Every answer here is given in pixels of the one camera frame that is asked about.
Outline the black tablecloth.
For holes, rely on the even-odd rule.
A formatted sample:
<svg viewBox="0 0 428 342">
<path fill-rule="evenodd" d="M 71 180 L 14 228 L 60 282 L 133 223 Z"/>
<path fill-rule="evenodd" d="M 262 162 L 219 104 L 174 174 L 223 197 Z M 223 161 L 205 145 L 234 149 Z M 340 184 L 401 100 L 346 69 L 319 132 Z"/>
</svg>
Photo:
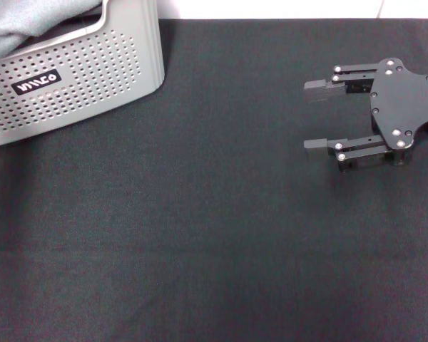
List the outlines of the black tablecloth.
<svg viewBox="0 0 428 342">
<path fill-rule="evenodd" d="M 428 140 L 340 172 L 368 97 L 337 64 L 428 73 L 428 21 L 160 22 L 147 98 L 0 147 L 0 342 L 428 342 Z"/>
</svg>

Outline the grey perforated storage box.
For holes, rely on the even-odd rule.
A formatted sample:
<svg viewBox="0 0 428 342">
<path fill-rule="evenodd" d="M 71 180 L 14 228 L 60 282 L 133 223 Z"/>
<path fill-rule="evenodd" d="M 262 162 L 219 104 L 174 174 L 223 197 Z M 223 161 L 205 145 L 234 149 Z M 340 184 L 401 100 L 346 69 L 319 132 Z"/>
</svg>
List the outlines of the grey perforated storage box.
<svg viewBox="0 0 428 342">
<path fill-rule="evenodd" d="M 156 0 L 103 0 L 96 23 L 0 59 L 0 145 L 138 100 L 164 78 Z"/>
</svg>

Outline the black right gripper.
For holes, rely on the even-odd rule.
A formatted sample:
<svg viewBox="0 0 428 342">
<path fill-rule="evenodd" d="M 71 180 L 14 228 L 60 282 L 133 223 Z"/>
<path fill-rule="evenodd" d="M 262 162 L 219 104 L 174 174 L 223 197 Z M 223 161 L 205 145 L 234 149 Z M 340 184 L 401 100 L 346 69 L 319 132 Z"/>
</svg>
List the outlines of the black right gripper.
<svg viewBox="0 0 428 342">
<path fill-rule="evenodd" d="M 378 64 L 337 65 L 329 80 L 308 81 L 305 98 L 310 102 L 330 97 L 369 93 L 372 119 L 381 135 L 357 139 L 305 140 L 308 160 L 333 157 L 341 172 L 380 165 L 404 165 L 413 149 L 428 139 L 428 73 L 406 69 L 398 58 Z"/>
</svg>

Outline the grey and yellow towel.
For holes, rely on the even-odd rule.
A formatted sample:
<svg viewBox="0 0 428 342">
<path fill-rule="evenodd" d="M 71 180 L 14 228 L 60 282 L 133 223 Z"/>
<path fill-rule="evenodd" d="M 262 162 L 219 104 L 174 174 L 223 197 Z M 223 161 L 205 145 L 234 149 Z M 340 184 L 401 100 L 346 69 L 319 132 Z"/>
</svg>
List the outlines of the grey and yellow towel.
<svg viewBox="0 0 428 342">
<path fill-rule="evenodd" d="M 0 58 L 26 39 L 41 36 L 61 22 L 102 4 L 103 0 L 0 0 Z"/>
</svg>

